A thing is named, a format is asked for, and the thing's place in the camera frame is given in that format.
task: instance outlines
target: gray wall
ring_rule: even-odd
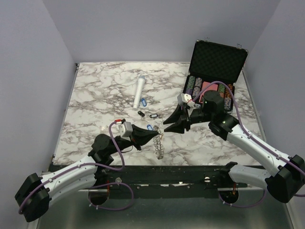
[[[14,195],[48,167],[75,64],[41,0],[0,3],[0,228],[26,227]]]
[[[268,143],[305,158],[305,1],[282,0],[246,71]],[[305,199],[294,198],[304,220]]]
[[[251,50],[280,0],[43,0],[78,62],[189,61],[197,39]]]

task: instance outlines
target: white marble table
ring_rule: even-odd
[[[183,90],[188,68],[189,63],[176,62],[81,63],[53,163],[69,165],[87,155],[98,134],[109,135],[108,126],[114,119],[125,118],[141,128],[148,124],[158,125],[163,130],[168,126],[163,125],[163,121],[177,106],[177,95]],[[148,103],[141,111],[149,123],[141,120],[132,109],[140,75],[146,77],[142,97]],[[242,73],[235,84],[235,97],[244,125],[261,136]],[[162,118],[150,119],[148,116],[154,113],[161,114]],[[113,133],[118,134],[118,126],[113,127]],[[150,141],[142,151],[133,149],[125,153],[126,164],[198,166],[225,165],[235,161],[243,165],[258,165],[244,151],[215,136],[208,123],[192,125],[184,135],[164,133],[162,144],[165,148],[163,159],[157,159]],[[121,164],[117,153],[113,158],[112,165]]]

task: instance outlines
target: metal chain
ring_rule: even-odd
[[[161,130],[158,126],[154,125],[153,129],[155,131],[158,131],[159,133],[156,137],[153,138],[153,145],[156,150],[156,155],[158,155],[157,158],[160,160],[164,156],[164,146],[161,144],[161,139],[163,137],[163,134],[161,133]]]

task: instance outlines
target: wire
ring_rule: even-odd
[[[219,197],[219,199],[222,201],[223,204],[228,205],[228,206],[230,206],[230,207],[234,207],[234,208],[252,208],[252,207],[255,207],[255,206],[261,204],[261,203],[264,201],[264,199],[266,198],[266,196],[267,196],[267,192],[264,190],[263,197],[262,197],[259,201],[257,201],[255,204],[240,206],[240,205],[234,205],[234,204],[229,204],[229,203],[225,202],[225,201],[222,199],[220,193],[218,193],[218,197]]]
[[[236,183],[234,182],[234,185],[233,185],[233,191],[232,191],[233,195],[235,195],[236,193]]]
[[[241,120],[241,117],[240,117],[240,114],[239,114],[239,111],[238,111],[238,105],[237,105],[237,102],[235,100],[235,97],[232,93],[232,91],[230,90],[230,88],[224,84],[223,82],[221,81],[213,81],[211,82],[209,85],[207,85],[205,88],[203,88],[199,94],[193,99],[193,101],[196,101],[196,99],[198,99],[198,97],[208,88],[210,87],[211,85],[213,84],[216,84],[216,83],[220,83],[220,84],[223,84],[225,86],[226,89],[228,89],[232,99],[233,99],[233,102],[234,102],[234,106],[236,108],[236,114],[237,114],[237,118],[238,118],[238,121],[239,121],[239,125],[241,126],[242,130],[245,132],[245,134],[248,136],[248,138],[252,139],[255,143],[257,143],[261,148],[265,149],[266,151],[268,151],[269,153],[271,153],[272,155],[274,155],[276,158],[278,159],[281,159],[282,161],[286,162],[287,164],[289,164],[290,166],[292,166],[293,168],[295,168],[297,171],[299,171],[303,176],[305,176],[305,172],[303,170],[301,170],[298,166],[296,166],[295,164],[293,164],[292,162],[286,160],[285,158],[281,157],[280,155],[278,155],[277,153],[275,153],[272,149],[268,148],[267,146],[263,145],[262,143],[260,143],[257,139],[255,139],[252,135],[250,135],[250,133],[248,133],[248,131],[246,130],[246,128],[244,127],[243,123],[242,123],[242,120]],[[296,195],[297,197],[305,197],[305,194],[297,194]]]
[[[124,209],[127,209],[129,208],[133,202],[134,202],[134,195],[133,195],[133,191],[132,191],[132,188],[125,184],[125,183],[119,183],[119,182],[112,182],[112,183],[107,183],[107,184],[104,184],[104,185],[98,185],[98,186],[93,186],[93,187],[90,187],[89,189],[91,188],[99,188],[99,187],[105,187],[105,186],[109,186],[109,185],[123,185],[125,187],[127,187],[129,190],[130,190],[130,193],[132,195],[132,198],[131,198],[131,201],[129,202],[128,205],[126,205],[125,207],[121,207],[121,208],[106,208],[106,207],[102,207],[102,206],[98,206],[98,205],[94,205],[92,202],[91,202],[91,195],[88,196],[88,200],[90,202],[90,205],[89,206],[94,206],[96,208],[100,208],[100,209],[104,209],[104,210],[110,210],[110,211],[121,211],[121,210],[124,210]]]
[[[128,150],[128,151],[122,151],[122,153],[128,153],[128,152],[130,152],[130,151],[132,151],[133,150],[133,146],[132,146],[132,149],[131,150]]]
[[[109,125],[109,135],[110,135],[110,138],[116,148],[116,150],[118,151],[119,155],[120,155],[120,158],[122,160],[122,167],[121,168],[113,168],[111,166],[107,166],[107,165],[103,165],[103,164],[99,164],[99,163],[83,163],[83,164],[80,164],[80,165],[77,165],[77,166],[74,166],[74,167],[71,167],[55,176],[53,176],[52,178],[46,180],[45,182],[41,183],[40,185],[38,185],[30,194],[28,194],[28,196],[24,199],[24,201],[21,203],[20,207],[19,207],[19,210],[18,210],[18,213],[20,215],[22,215],[22,210],[26,204],[26,202],[31,198],[31,196],[33,196],[38,190],[40,190],[44,185],[50,183],[52,180],[55,180],[57,179],[58,177],[74,170],[74,169],[77,169],[77,168],[80,168],[80,167],[83,167],[83,166],[100,166],[100,167],[103,167],[103,168],[108,168],[108,169],[111,169],[111,170],[115,170],[115,171],[121,171],[125,168],[125,161],[124,161],[124,158],[123,158],[123,154],[118,146],[118,144],[116,143],[114,137],[113,137],[113,134],[112,134],[112,131],[111,131],[111,127],[116,124],[116,121],[112,122],[110,125]],[[124,186],[127,186],[129,190],[131,190],[131,188],[127,185],[127,184],[123,184]]]

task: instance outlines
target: small black object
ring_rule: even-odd
[[[149,117],[150,117],[150,118],[157,118],[157,117],[158,117],[158,114],[151,114]]]
[[[138,114],[141,116],[141,117],[144,117],[145,114],[142,112],[142,111],[138,111]]]

